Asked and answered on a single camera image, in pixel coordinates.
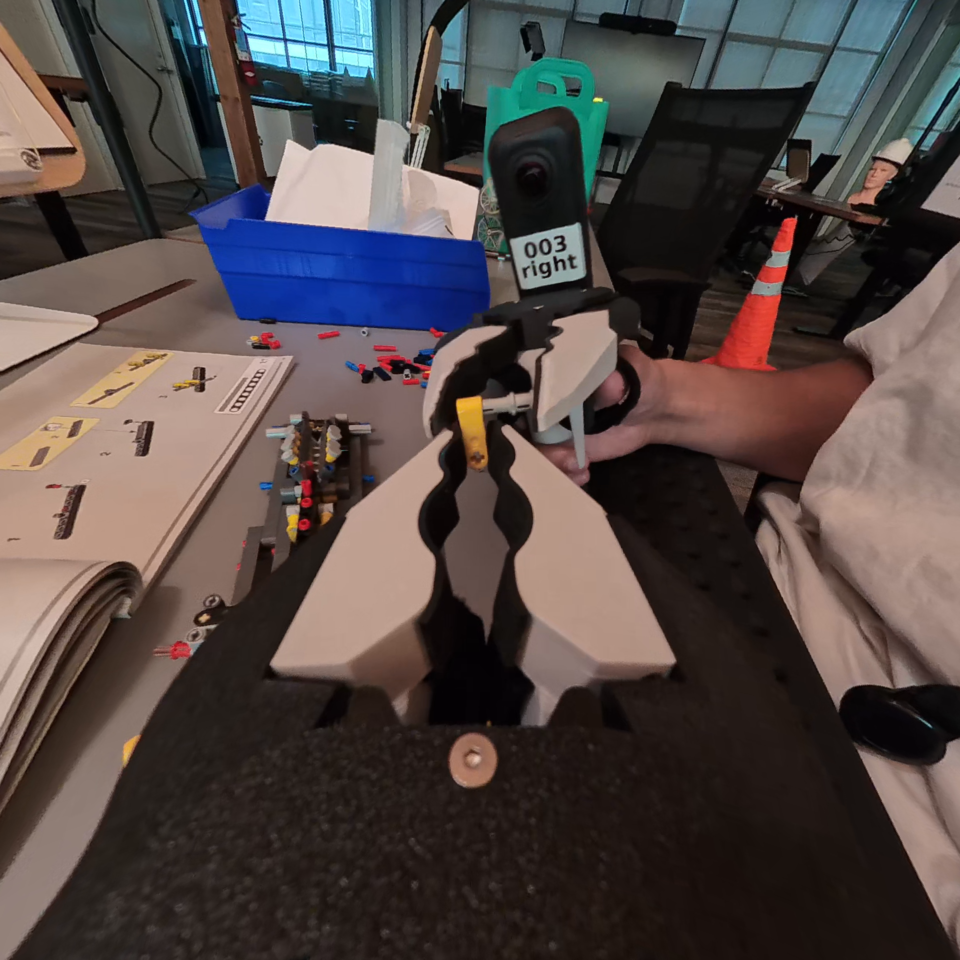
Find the lego car chassis model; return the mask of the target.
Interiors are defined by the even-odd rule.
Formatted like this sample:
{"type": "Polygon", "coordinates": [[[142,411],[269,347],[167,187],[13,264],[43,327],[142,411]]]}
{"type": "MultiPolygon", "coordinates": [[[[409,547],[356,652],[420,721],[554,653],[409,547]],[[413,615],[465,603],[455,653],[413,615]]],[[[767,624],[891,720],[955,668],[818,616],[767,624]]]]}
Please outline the lego car chassis model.
{"type": "Polygon", "coordinates": [[[273,432],[283,444],[265,522],[249,528],[233,604],[207,596],[186,637],[164,648],[180,668],[144,727],[162,755],[187,756],[216,738],[264,734],[258,703],[285,692],[288,668],[272,661],[340,534],[347,510],[371,489],[371,426],[339,414],[301,413],[273,432]]]}

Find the wooden post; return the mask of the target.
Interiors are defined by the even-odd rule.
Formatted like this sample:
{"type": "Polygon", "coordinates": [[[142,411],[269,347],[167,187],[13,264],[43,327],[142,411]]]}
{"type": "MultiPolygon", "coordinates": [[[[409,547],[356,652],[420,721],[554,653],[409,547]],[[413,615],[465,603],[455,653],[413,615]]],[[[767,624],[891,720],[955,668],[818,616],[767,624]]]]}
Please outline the wooden post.
{"type": "Polygon", "coordinates": [[[240,188],[267,185],[250,86],[238,53],[233,1],[199,1],[202,27],[216,80],[227,141],[240,188]]]}

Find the mannequin head with hard hat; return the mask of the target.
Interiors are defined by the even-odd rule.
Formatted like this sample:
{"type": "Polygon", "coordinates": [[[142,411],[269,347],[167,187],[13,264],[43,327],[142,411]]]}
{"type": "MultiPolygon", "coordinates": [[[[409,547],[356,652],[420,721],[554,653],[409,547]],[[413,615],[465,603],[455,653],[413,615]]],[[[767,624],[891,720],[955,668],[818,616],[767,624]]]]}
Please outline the mannequin head with hard hat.
{"type": "Polygon", "coordinates": [[[851,207],[873,207],[882,188],[903,169],[913,151],[908,138],[895,139],[884,145],[870,161],[861,187],[846,200],[851,207]]]}

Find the scatter of small lego pins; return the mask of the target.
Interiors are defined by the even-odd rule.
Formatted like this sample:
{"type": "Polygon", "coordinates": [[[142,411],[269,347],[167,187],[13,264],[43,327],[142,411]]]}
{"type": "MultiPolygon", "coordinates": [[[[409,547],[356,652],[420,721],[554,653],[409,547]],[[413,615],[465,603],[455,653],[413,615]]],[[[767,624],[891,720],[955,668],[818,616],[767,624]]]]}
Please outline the scatter of small lego pins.
{"type": "Polygon", "coordinates": [[[417,333],[417,342],[397,342],[398,330],[374,327],[324,327],[304,333],[301,344],[289,330],[266,319],[245,336],[249,351],[260,360],[275,359],[312,381],[341,378],[369,384],[377,380],[410,382],[426,386],[435,347],[442,335],[437,328],[417,333]]]}

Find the clear plastic bag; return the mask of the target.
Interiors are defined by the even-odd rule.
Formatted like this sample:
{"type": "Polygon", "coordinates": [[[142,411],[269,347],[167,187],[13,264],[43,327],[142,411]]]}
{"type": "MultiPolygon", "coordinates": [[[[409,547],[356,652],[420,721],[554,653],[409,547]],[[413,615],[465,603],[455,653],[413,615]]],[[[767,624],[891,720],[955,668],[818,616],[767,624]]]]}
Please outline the clear plastic bag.
{"type": "Polygon", "coordinates": [[[402,124],[377,120],[367,217],[367,228],[372,232],[396,233],[402,229],[403,169],[409,146],[410,134],[402,124]]]}

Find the blue plastic bin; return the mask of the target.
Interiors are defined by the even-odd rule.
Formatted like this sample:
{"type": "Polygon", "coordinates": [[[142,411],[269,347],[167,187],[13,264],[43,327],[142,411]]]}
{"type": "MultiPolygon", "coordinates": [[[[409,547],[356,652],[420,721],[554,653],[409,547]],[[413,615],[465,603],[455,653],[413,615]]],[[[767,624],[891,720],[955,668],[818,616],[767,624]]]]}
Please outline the blue plastic bin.
{"type": "Polygon", "coordinates": [[[491,306],[478,242],[267,221],[270,198],[191,212],[239,319],[446,332],[491,306]]]}

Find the black mesh office chair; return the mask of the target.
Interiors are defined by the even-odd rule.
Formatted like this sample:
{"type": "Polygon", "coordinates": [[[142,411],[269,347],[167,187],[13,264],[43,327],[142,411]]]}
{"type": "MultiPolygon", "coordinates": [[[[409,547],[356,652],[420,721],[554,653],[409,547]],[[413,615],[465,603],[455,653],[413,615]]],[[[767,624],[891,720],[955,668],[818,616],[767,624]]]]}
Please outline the black mesh office chair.
{"type": "Polygon", "coordinates": [[[664,86],[596,231],[614,289],[639,306],[653,358],[685,357],[714,264],[816,85],[664,86]]]}

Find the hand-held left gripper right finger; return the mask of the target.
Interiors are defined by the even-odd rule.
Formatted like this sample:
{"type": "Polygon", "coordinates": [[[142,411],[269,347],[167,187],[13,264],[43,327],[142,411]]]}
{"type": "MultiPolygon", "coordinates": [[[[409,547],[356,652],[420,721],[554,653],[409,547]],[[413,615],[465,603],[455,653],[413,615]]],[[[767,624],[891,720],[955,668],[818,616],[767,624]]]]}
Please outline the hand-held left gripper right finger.
{"type": "Polygon", "coordinates": [[[512,458],[499,492],[512,482],[532,512],[512,567],[530,615],[516,663],[534,699],[669,673],[676,658],[605,510],[513,426],[500,435],[512,458]]]}

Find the lego instruction booklet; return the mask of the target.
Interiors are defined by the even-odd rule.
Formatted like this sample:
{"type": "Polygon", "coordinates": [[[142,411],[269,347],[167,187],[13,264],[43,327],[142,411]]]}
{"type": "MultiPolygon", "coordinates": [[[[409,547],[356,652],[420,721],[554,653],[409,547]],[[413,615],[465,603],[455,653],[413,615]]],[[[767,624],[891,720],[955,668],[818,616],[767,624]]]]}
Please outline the lego instruction booklet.
{"type": "Polygon", "coordinates": [[[77,343],[2,390],[2,807],[293,363],[77,343]]]}

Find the person's white shirt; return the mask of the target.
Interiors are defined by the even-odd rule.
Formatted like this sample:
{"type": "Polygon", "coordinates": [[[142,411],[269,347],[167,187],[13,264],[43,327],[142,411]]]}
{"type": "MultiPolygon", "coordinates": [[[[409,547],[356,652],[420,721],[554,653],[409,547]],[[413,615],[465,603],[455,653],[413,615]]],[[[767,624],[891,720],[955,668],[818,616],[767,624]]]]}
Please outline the person's white shirt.
{"type": "Polygon", "coordinates": [[[870,386],[756,545],[836,705],[959,681],[959,250],[846,346],[870,386]]]}

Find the wall display screen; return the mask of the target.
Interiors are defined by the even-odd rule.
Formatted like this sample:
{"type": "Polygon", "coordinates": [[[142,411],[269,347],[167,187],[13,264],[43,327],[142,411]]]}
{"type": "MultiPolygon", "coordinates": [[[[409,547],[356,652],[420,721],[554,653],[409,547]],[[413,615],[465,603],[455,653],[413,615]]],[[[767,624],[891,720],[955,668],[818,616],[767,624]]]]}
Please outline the wall display screen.
{"type": "Polygon", "coordinates": [[[691,85],[704,47],[671,21],[603,13],[597,22],[566,22],[561,56],[590,70],[594,96],[608,105],[606,134],[642,138],[665,86],[691,85]]]}

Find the black and wooden stick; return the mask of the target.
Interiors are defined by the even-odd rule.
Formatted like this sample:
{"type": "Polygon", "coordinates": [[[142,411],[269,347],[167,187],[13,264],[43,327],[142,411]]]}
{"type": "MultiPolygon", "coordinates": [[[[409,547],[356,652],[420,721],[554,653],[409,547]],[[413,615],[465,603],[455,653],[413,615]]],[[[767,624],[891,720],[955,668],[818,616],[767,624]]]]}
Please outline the black and wooden stick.
{"type": "Polygon", "coordinates": [[[412,82],[409,130],[418,135],[426,126],[442,57],[443,34],[469,1],[443,1],[427,26],[412,82]]]}

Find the instruction card on stand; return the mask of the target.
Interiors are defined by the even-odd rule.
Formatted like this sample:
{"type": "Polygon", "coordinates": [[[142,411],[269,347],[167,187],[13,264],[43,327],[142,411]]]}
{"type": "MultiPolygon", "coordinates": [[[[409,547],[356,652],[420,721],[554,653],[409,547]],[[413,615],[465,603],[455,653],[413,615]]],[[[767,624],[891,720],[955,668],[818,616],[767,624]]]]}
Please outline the instruction card on stand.
{"type": "MultiPolygon", "coordinates": [[[[83,148],[72,121],[5,28],[1,29],[1,55],[6,56],[40,103],[30,110],[27,125],[43,162],[40,179],[8,188],[6,196],[2,195],[1,186],[1,197],[37,196],[51,200],[54,193],[83,178],[87,169],[83,148]]],[[[1,370],[46,354],[96,326],[97,321],[87,315],[2,302],[1,370]]]]}

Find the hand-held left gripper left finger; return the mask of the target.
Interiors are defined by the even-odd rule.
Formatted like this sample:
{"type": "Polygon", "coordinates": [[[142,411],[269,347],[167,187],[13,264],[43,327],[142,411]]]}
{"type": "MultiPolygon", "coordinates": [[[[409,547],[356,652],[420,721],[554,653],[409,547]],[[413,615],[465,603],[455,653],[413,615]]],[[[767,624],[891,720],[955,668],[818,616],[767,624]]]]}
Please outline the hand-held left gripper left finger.
{"type": "Polygon", "coordinates": [[[443,549],[459,522],[458,429],[346,514],[270,662],[283,677],[411,690],[456,645],[458,601],[443,549]]]}

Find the dark wooden desk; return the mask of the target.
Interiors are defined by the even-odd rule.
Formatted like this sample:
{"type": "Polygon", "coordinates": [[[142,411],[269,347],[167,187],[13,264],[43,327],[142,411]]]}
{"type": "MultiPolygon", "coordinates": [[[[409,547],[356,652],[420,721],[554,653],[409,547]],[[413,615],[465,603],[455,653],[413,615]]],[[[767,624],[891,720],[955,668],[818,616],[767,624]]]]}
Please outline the dark wooden desk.
{"type": "Polygon", "coordinates": [[[886,218],[874,212],[854,209],[845,201],[826,198],[803,190],[779,190],[774,188],[774,182],[764,178],[753,194],[764,201],[779,204],[786,210],[798,210],[802,213],[815,214],[820,218],[832,217],[861,227],[881,226],[886,218]]]}

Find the printed instruction sheet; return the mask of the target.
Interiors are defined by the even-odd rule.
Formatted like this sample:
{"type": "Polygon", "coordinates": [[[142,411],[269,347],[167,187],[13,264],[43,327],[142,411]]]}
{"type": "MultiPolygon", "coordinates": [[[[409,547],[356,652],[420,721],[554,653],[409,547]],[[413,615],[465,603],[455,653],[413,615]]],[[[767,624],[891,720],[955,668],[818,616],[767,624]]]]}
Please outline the printed instruction sheet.
{"type": "Polygon", "coordinates": [[[30,110],[41,104],[5,54],[1,54],[1,186],[32,185],[42,176],[43,161],[28,129],[30,110]]]}

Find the yellow lego connector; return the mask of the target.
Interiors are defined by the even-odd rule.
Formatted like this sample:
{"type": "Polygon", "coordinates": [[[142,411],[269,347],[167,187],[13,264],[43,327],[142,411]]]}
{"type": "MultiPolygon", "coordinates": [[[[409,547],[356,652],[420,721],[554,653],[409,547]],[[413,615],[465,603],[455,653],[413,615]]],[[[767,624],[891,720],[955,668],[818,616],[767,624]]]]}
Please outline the yellow lego connector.
{"type": "Polygon", "coordinates": [[[465,461],[475,472],[486,471],[489,463],[483,402],[481,395],[473,395],[457,398],[455,404],[465,461]]]}

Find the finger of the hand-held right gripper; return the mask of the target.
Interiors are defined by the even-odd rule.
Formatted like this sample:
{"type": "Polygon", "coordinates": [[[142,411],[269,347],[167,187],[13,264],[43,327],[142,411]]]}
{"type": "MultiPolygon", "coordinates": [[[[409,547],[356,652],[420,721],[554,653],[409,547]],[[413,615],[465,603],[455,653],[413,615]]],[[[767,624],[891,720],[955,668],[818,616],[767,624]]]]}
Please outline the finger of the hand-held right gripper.
{"type": "Polygon", "coordinates": [[[525,394],[522,322],[474,322],[438,342],[424,397],[422,421],[431,440],[451,428],[456,402],[483,395],[493,380],[507,393],[525,394]]]}
{"type": "Polygon", "coordinates": [[[534,441],[556,445],[570,440],[570,411],[582,430],[594,426],[594,394],[615,370],[619,336],[608,309],[591,309],[555,318],[535,365],[536,394],[529,421],[534,441]]]}

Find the person's right forearm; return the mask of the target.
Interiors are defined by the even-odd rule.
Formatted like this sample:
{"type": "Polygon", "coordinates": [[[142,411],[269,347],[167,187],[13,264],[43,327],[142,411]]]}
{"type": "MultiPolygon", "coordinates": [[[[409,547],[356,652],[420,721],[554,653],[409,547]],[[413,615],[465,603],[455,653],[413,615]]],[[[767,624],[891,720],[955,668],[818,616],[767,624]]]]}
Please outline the person's right forearm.
{"type": "Polygon", "coordinates": [[[671,362],[663,442],[801,482],[874,380],[856,357],[786,371],[671,362]]]}

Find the white paper sheets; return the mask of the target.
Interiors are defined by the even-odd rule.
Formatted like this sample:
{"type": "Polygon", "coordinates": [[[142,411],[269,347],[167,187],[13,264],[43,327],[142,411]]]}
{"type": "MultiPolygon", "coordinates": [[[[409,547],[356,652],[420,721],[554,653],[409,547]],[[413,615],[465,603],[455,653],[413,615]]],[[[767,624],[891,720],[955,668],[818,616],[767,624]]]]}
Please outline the white paper sheets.
{"type": "MultiPolygon", "coordinates": [[[[288,140],[270,195],[265,220],[295,225],[366,231],[375,158],[347,147],[319,144],[312,150],[288,140]]],[[[412,232],[418,219],[438,211],[445,234],[475,237],[479,190],[443,175],[402,168],[400,222],[393,233],[412,232]]]]}

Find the orange traffic cone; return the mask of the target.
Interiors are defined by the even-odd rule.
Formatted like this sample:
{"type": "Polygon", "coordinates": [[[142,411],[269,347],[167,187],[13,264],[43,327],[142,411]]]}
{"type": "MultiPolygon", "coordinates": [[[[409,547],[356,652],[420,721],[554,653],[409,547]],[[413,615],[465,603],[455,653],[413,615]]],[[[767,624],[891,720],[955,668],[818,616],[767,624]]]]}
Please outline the orange traffic cone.
{"type": "Polygon", "coordinates": [[[718,352],[702,364],[774,372],[768,360],[798,218],[782,221],[772,250],[726,333],[718,352]]]}

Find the person's right hand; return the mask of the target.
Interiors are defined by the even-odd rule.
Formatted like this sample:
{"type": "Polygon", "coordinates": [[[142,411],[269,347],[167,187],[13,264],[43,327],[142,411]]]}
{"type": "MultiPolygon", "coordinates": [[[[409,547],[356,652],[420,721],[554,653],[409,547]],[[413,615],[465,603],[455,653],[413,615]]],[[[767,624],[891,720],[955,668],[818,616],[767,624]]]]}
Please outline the person's right hand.
{"type": "Polygon", "coordinates": [[[643,353],[632,342],[621,342],[614,372],[591,397],[594,416],[624,406],[630,396],[632,380],[640,385],[639,399],[623,419],[602,433],[588,434],[584,440],[583,461],[577,460],[572,441],[547,445],[541,453],[575,484],[583,486],[590,478],[590,466],[631,454],[661,442],[667,425],[667,366],[643,353]]]}

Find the teal tote bag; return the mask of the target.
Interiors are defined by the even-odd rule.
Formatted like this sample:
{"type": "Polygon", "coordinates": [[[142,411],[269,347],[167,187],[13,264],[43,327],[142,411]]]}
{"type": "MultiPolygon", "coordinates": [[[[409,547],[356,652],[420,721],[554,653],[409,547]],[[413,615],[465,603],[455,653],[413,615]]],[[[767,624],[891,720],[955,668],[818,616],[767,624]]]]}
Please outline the teal tote bag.
{"type": "Polygon", "coordinates": [[[554,107],[569,109],[578,121],[585,196],[592,196],[610,106],[596,95],[594,75],[588,66],[577,60],[547,56],[520,70],[510,87],[490,87],[487,91],[484,185],[479,198],[476,239],[490,255],[504,258],[509,254],[489,162],[491,139],[503,124],[554,107]]]}

